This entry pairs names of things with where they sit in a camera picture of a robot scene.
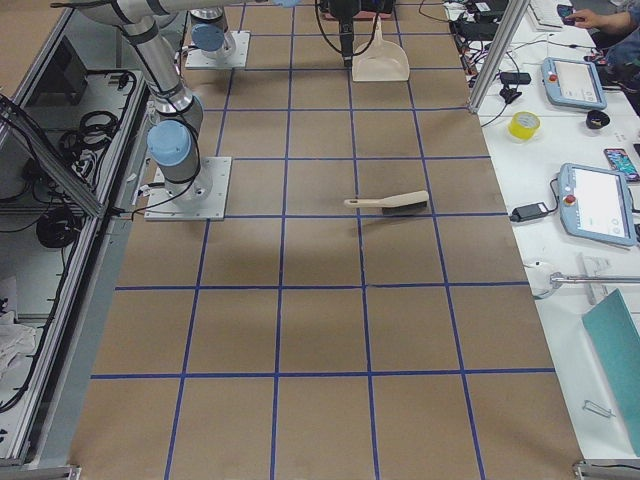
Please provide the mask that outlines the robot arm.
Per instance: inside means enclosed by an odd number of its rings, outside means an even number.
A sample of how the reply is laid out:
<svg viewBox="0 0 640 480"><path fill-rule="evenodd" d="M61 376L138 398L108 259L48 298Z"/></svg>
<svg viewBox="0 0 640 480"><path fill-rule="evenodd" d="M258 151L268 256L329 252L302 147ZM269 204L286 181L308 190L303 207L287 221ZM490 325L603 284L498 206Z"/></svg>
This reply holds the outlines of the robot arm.
<svg viewBox="0 0 640 480"><path fill-rule="evenodd" d="M363 55L373 44L380 21L389 17L392 1L316 1L314 15L325 43L337 52L346 68ZM371 18L370 38L362 47L354 47L354 22L358 17ZM338 23L339 44L330 42L322 23L326 18ZM247 62L251 34L229 29L222 7L196 9L188 12L191 43L183 47L179 56L186 59L189 69L231 70L244 68Z"/></svg>
<svg viewBox="0 0 640 480"><path fill-rule="evenodd" d="M226 1L63 1L88 19L118 28L133 49L150 89L158 123L147 136L147 150L164 178L166 203L197 204L211 196L213 175L205 170L198 137L201 101L187 87L175 64L175 53L156 19L185 12L195 21L196 47L208 53L223 49L231 38L224 30Z"/></svg>

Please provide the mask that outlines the person hand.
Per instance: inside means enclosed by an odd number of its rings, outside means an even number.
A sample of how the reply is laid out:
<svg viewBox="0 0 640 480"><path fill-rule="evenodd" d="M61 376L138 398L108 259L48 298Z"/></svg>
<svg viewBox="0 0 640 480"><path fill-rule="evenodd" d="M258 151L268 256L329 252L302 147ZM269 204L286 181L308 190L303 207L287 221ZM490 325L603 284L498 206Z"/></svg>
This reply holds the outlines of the person hand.
<svg viewBox="0 0 640 480"><path fill-rule="evenodd" d="M581 29L603 29L603 17L599 14L586 10L576 11L564 18L566 25L575 26Z"/></svg>

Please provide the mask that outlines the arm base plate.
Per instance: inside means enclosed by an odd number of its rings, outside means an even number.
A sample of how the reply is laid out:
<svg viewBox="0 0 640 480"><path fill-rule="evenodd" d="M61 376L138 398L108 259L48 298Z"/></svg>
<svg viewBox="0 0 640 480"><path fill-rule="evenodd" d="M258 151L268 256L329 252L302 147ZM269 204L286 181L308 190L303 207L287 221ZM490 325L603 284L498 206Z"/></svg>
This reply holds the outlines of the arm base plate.
<svg viewBox="0 0 640 480"><path fill-rule="evenodd" d="M185 66L192 70L230 70L246 66L249 31L193 29L194 49L187 54Z"/></svg>
<svg viewBox="0 0 640 480"><path fill-rule="evenodd" d="M228 188L231 177L231 157L203 157L199 175L189 190L174 198L183 189L169 183L156 168L154 181L162 186L150 191L151 207L144 211L149 221L223 221L226 212Z"/></svg>

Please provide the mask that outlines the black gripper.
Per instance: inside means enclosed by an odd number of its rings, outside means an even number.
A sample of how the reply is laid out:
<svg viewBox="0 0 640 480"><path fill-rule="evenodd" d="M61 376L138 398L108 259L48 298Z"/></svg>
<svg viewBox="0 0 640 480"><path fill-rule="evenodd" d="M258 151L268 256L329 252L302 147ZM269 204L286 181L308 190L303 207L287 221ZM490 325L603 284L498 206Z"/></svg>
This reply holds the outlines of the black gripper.
<svg viewBox="0 0 640 480"><path fill-rule="evenodd" d="M353 64L354 26L352 20L369 20L378 15L381 19L391 16L394 0L373 1L318 1L318 8L325 19L339 21L340 52L343 64L351 68Z"/></svg>

